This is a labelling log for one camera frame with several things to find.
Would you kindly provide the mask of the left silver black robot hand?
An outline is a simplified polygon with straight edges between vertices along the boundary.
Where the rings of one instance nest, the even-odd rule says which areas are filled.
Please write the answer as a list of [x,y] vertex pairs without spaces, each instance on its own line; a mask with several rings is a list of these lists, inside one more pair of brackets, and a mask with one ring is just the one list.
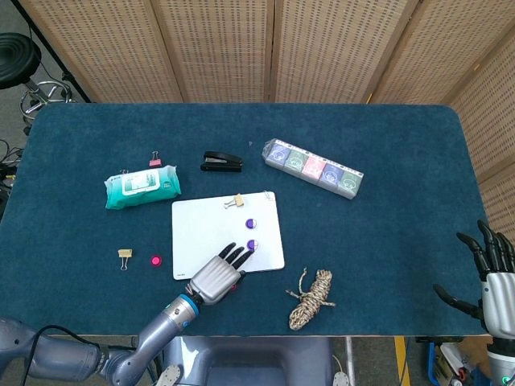
[[237,247],[233,242],[197,272],[186,285],[186,295],[196,305],[214,305],[245,277],[241,267],[254,254],[252,249]]

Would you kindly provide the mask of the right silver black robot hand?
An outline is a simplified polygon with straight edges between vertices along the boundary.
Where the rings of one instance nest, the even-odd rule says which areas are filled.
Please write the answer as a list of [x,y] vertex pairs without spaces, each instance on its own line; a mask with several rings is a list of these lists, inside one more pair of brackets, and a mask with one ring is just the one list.
[[477,221],[484,244],[458,232],[456,236],[471,251],[481,284],[481,299],[475,306],[451,296],[441,285],[434,284],[438,297],[481,322],[494,338],[514,339],[514,246],[500,232],[494,232],[483,220]]

